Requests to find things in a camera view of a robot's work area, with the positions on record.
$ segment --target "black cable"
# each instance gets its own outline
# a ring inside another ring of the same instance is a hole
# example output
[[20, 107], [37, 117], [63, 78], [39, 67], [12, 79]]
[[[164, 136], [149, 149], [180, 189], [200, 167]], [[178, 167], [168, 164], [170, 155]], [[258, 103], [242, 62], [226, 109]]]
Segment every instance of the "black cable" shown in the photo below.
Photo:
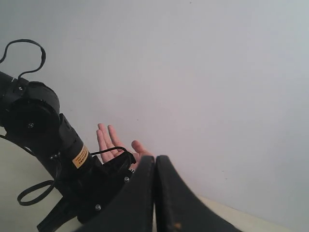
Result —
[[42, 53], [42, 56], [41, 56], [41, 64], [40, 64], [40, 66], [39, 66], [37, 69], [35, 69], [35, 70], [22, 72], [22, 73], [18, 76], [18, 79], [20, 79], [21, 76], [24, 75], [24, 74], [26, 74], [26, 73], [32, 73], [32, 72], [35, 73], [35, 72], [37, 72], [38, 70], [40, 70], [40, 69], [43, 67], [43, 65], [44, 65], [44, 63], [45, 63], [45, 61], [46, 61], [46, 52], [45, 52], [44, 48], [43, 48], [41, 45], [39, 45], [37, 42], [35, 42], [35, 41], [33, 41], [33, 40], [28, 40], [28, 39], [14, 40], [14, 41], [9, 42], [9, 43], [6, 45], [5, 49], [4, 49], [4, 54], [3, 54], [3, 57], [0, 59], [0, 64], [5, 60], [6, 54], [7, 54], [7, 51], [8, 51], [9, 46], [10, 46], [11, 44], [15, 44], [15, 43], [29, 43], [29, 44], [37, 45], [37, 46], [41, 49], [41, 53]]
[[122, 146], [116, 146], [116, 147], [112, 147], [112, 148], [109, 148], [109, 149], [106, 149], [106, 150], [103, 150], [103, 151], [98, 151], [98, 152], [94, 152], [94, 153], [90, 153], [91, 156], [95, 156], [95, 155], [98, 155], [98, 154], [101, 154], [101, 153], [105, 153], [105, 152], [108, 152], [108, 151], [113, 151], [113, 150], [123, 150], [123, 151], [127, 151], [124, 147]]
[[[41, 182], [39, 184], [36, 184], [24, 191], [22, 191], [18, 197], [17, 197], [17, 201], [20, 205], [22, 206], [29, 206], [29, 205], [33, 205], [36, 204], [38, 202], [40, 202], [41, 200], [43, 200], [45, 197], [47, 197], [47, 195], [54, 189], [55, 184], [58, 180], [58, 178], [60, 177], [61, 171], [62, 171], [62, 165], [61, 162], [59, 160], [55, 160], [57, 162], [57, 166], [56, 166], [56, 175], [55, 175], [55, 179], [54, 180], [47, 180], [44, 182]], [[41, 195], [39, 195], [38, 197], [36, 197], [35, 199], [28, 201], [28, 202], [22, 202], [21, 200], [28, 195], [29, 193], [32, 193], [38, 189], [44, 188], [46, 186], [48, 186], [48, 189], [45, 190]]]
[[1, 134], [0, 134], [0, 138], [5, 139], [5, 140], [7, 140], [7, 141], [9, 141], [9, 142], [11, 142], [11, 143], [13, 143], [13, 144], [19, 146], [19, 147], [20, 147], [21, 149], [23, 149], [24, 151], [28, 152], [28, 153], [31, 154], [32, 156], [35, 156], [35, 155], [32, 153], [31, 150], [29, 150], [28, 148], [26, 148], [26, 147], [24, 147], [24, 146], [22, 146], [22, 145], [17, 144], [16, 142], [14, 142], [14, 141], [8, 139], [7, 137], [5, 137], [4, 135], [1, 135]]

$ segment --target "label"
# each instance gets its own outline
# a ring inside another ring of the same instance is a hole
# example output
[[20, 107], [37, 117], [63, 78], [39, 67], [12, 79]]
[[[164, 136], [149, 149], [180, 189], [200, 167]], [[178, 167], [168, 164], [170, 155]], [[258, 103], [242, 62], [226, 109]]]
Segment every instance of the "label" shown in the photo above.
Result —
[[83, 163], [85, 163], [86, 159], [88, 158], [88, 149], [84, 145], [81, 152], [72, 160], [76, 168], [80, 168]]

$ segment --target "human hand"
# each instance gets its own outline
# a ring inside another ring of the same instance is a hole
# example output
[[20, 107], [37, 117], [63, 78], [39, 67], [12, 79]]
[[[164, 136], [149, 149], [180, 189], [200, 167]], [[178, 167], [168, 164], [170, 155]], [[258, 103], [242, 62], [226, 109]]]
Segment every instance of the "human hand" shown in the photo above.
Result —
[[[97, 139], [98, 139], [98, 146], [100, 148], [100, 151], [106, 150], [106, 149], [109, 149], [115, 146], [124, 147], [123, 143], [119, 140], [114, 127], [112, 125], [109, 125], [107, 128], [108, 128], [108, 132], [102, 123], [98, 124]], [[149, 151], [147, 151], [143, 147], [143, 145], [137, 140], [134, 140], [131, 145], [135, 152], [131, 152], [130, 150], [129, 152], [133, 154], [136, 160], [136, 163], [132, 164], [130, 168], [136, 169], [143, 156], [152, 156], [152, 154]], [[123, 150], [113, 150], [113, 151], [102, 153], [101, 157], [102, 157], [103, 162], [106, 163], [112, 160], [113, 158], [119, 156], [122, 153], [123, 153]]]

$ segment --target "robotic arm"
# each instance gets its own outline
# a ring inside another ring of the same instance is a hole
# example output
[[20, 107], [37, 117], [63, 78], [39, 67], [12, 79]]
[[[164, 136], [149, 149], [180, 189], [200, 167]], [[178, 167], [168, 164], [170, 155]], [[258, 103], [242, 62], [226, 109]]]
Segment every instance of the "robotic arm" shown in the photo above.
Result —
[[[35, 156], [49, 172], [53, 180], [39, 183], [23, 191], [18, 202], [36, 204], [56, 188], [62, 199], [37, 226], [40, 232], [53, 232], [68, 220], [77, 217], [81, 223], [95, 217], [122, 189], [132, 172], [135, 159], [123, 147], [124, 152], [111, 161], [101, 164], [96, 153], [89, 153], [66, 117], [59, 112], [59, 99], [55, 92], [41, 82], [29, 82], [23, 74], [36, 72], [45, 63], [45, 50], [32, 40], [10, 42], [9, 45], [31, 43], [40, 47], [42, 61], [36, 70], [24, 72], [17, 79], [0, 72], [0, 126], [6, 130], [0, 136], [15, 143]], [[39, 197], [25, 202], [23, 197], [49, 186]]]

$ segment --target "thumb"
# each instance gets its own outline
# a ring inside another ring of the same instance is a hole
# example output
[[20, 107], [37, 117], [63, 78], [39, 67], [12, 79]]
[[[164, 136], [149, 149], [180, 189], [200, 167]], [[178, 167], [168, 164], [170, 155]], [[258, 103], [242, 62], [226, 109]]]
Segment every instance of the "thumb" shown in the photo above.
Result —
[[134, 140], [131, 145], [133, 149], [140, 154], [140, 156], [152, 156], [152, 154], [147, 151], [139, 141]]

